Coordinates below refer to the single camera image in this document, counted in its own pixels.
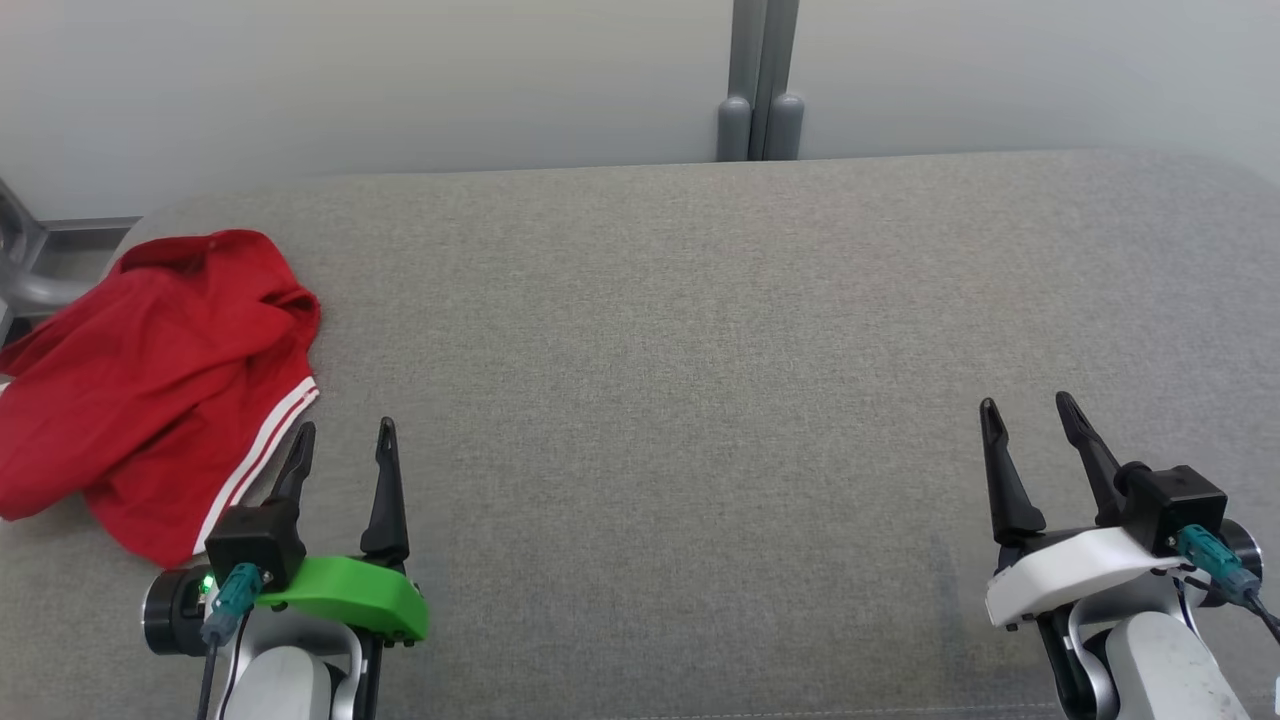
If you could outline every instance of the gray fabric surface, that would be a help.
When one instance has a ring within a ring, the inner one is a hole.
[[[351,177],[196,199],[127,243],[225,227],[324,307],[312,553],[357,547],[378,418],[399,427],[434,615],[387,656],[387,720],[1057,717],[1038,638],[983,610],[987,395],[1052,527],[1093,515],[1070,389],[1121,461],[1193,465],[1280,552],[1280,191],[1243,170]],[[0,527],[0,715],[192,712],[200,661],[138,637],[152,570],[78,500]],[[1243,611],[1201,620],[1266,716],[1280,651]]]

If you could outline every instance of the red garment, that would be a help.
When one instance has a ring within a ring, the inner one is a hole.
[[[0,352],[0,516],[82,491],[132,552],[173,568],[204,551],[316,397],[320,323],[253,231],[133,247],[110,274]]]

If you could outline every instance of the striped trim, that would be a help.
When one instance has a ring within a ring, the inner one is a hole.
[[[205,521],[200,525],[200,533],[196,536],[196,546],[191,551],[192,555],[200,555],[205,551],[205,538],[214,530],[214,525],[223,516],[223,511],[228,506],[239,502],[250,486],[253,484],[253,479],[262,471],[262,466],[270,460],[271,454],[280,446],[280,441],[284,439],[289,427],[293,425],[293,421],[298,419],[298,415],[308,405],[315,402],[319,395],[320,389],[316,388],[315,378],[308,377],[275,404],[275,407],[271,409],[266,420],[262,421],[262,427],[257,430],[253,445],[250,446],[244,460],[227,478],[223,488],[218,491],[218,497],[214,498],[214,503],[205,515]]]

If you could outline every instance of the green plastic part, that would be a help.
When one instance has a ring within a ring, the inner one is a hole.
[[[257,596],[259,607],[289,607],[388,638],[426,639],[426,601],[408,578],[355,557],[306,557],[289,587]]]

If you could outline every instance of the white wall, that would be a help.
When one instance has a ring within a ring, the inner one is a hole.
[[[731,0],[3,0],[41,219],[319,173],[713,160]]]
[[[800,158],[1137,145],[1280,182],[1280,1],[801,0]]]

